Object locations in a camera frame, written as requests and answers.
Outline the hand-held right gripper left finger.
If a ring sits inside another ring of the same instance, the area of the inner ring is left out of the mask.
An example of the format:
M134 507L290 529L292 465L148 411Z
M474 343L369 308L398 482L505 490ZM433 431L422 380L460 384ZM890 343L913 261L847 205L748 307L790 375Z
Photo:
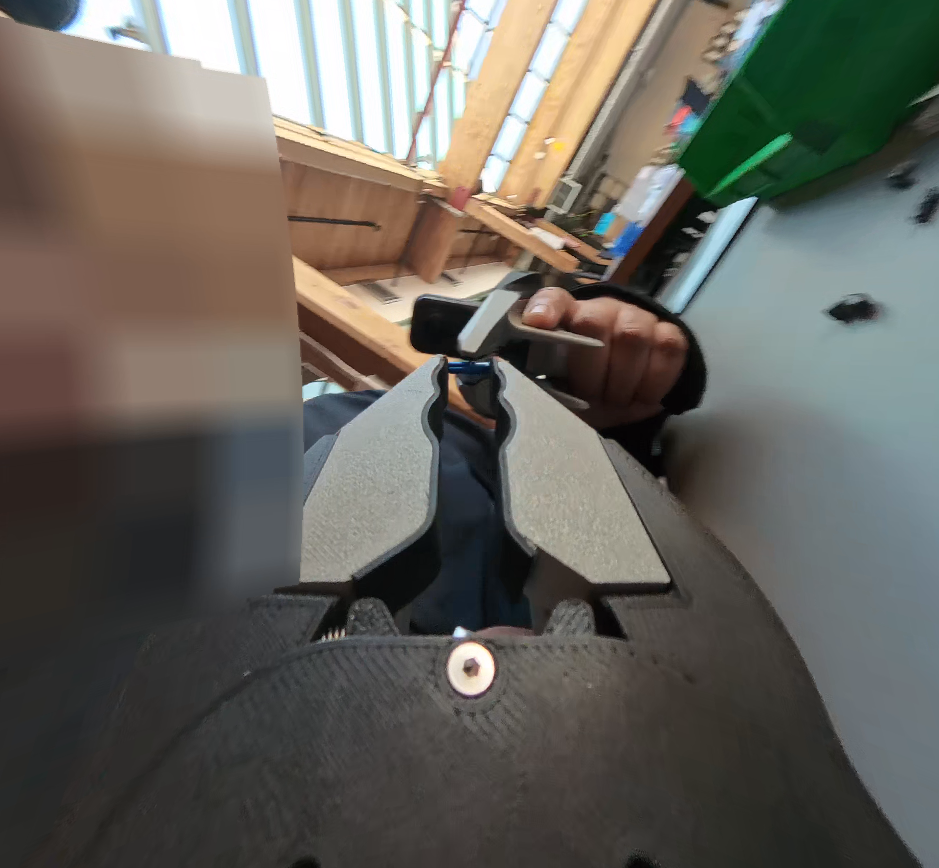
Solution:
M447 360L435 356L311 450L302 587L409 608L440 572Z

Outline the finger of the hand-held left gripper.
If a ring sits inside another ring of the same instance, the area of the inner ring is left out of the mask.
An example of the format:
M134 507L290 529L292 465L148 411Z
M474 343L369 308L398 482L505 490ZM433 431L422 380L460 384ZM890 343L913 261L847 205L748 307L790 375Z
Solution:
M510 273L478 305L475 313L456 336L455 355L460 358L487 358L510 340L510 314L542 287L537 273Z

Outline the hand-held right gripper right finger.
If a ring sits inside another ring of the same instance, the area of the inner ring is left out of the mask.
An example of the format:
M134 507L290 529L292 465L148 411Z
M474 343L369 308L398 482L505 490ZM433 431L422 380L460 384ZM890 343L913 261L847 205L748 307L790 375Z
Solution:
M501 510L525 590L667 590L671 575L603 439L495 360Z

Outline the person's left hand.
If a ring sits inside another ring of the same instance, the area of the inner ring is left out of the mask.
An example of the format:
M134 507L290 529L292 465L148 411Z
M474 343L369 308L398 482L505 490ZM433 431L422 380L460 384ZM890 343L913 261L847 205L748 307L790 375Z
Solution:
M564 330L600 346L570 346L562 381L587 402L581 417L597 430L633 425L661 412L679 381L689 342L672 322L632 304L602 297L576 300L557 288L530 299L523 322L541 330Z

